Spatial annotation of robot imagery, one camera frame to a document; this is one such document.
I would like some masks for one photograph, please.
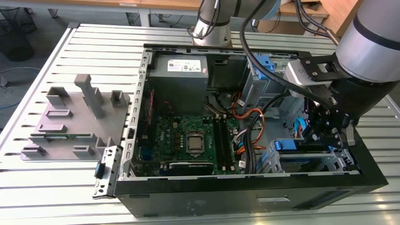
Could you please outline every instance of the aluminum table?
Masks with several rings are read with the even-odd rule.
[[[313,55],[335,51],[323,37],[248,33],[247,39],[253,48],[309,51]],[[400,221],[400,111],[389,97],[357,126],[389,185],[320,210],[135,218],[117,199],[92,200],[97,162],[23,162],[20,150],[44,111],[49,87],[80,91],[75,76],[91,74],[92,86],[101,92],[123,90],[133,99],[144,43],[189,45],[191,37],[184,29],[92,24],[67,29],[0,134],[0,224],[393,225]],[[232,45],[240,47],[237,32],[232,32]]]

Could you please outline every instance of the green motherboard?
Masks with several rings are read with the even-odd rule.
[[[220,120],[224,122],[223,129],[225,130],[221,134],[215,128]],[[239,130],[236,119],[169,116],[157,117],[155,122],[152,146],[140,149],[143,170],[147,176],[161,176],[160,165],[163,167],[163,164],[168,162],[211,163],[213,175],[240,173],[232,148],[232,139]],[[223,153],[217,147],[220,139],[229,143],[224,145]],[[225,166],[221,160],[231,162],[229,166]]]

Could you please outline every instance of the screw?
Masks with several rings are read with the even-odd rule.
[[[311,137],[315,141],[319,139],[319,136],[316,134],[313,134]]]
[[[337,105],[337,101],[336,101],[335,98],[331,98],[331,101],[332,101],[332,104],[333,104],[333,105]]]

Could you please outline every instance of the sticker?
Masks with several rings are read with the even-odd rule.
[[[245,168],[245,162],[244,161],[239,161],[239,167]]]
[[[136,7],[137,5],[136,4],[128,4],[128,3],[120,3],[120,6],[132,6],[132,7]]]
[[[201,72],[200,60],[168,60],[168,72]]]
[[[244,101],[241,101],[240,99],[237,99],[237,104],[243,107],[244,106]]]

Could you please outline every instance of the ram slot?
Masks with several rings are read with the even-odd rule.
[[[220,136],[220,118],[212,119],[213,127],[213,143],[215,143],[215,152],[217,157],[217,169],[221,170],[225,162],[224,150],[221,147],[221,136]]]
[[[229,146],[229,134],[225,119],[220,119],[220,134],[221,134],[221,148],[224,152],[224,165],[227,170],[232,170],[232,154],[231,154],[231,146]]]

